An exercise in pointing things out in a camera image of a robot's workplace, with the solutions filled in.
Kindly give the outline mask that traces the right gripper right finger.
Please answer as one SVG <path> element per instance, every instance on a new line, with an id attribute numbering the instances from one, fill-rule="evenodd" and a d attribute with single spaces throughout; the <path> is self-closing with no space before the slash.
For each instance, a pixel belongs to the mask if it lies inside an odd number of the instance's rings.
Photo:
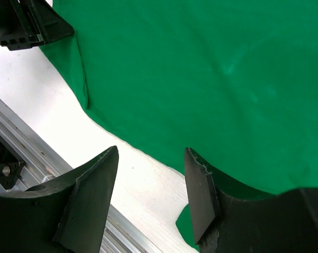
<path id="1" fill-rule="evenodd" d="M 201 252 L 318 252 L 318 188 L 270 194 L 196 151 L 184 153 L 194 242 Z"/>

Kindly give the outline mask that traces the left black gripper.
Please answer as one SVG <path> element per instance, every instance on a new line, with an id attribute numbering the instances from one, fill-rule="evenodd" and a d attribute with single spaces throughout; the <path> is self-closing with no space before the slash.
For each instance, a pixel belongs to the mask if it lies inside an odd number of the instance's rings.
<path id="1" fill-rule="evenodd" d="M 0 46 L 10 51 L 44 46 L 74 33 L 47 1 L 0 1 Z"/>

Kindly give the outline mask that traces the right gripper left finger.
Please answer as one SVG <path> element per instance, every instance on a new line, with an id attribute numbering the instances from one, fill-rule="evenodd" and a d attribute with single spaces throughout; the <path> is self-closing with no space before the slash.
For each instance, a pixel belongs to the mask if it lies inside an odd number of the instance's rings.
<path id="1" fill-rule="evenodd" d="M 26 191 L 0 194 L 0 252 L 99 252 L 118 149 Z"/>

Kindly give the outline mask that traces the green t shirt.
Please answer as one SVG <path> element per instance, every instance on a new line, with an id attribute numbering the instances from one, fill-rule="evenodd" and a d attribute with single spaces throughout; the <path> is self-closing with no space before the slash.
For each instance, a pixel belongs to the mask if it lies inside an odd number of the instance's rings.
<path id="1" fill-rule="evenodd" d="M 164 165 L 318 187 L 318 1 L 53 1 L 42 47 L 84 112 Z"/>

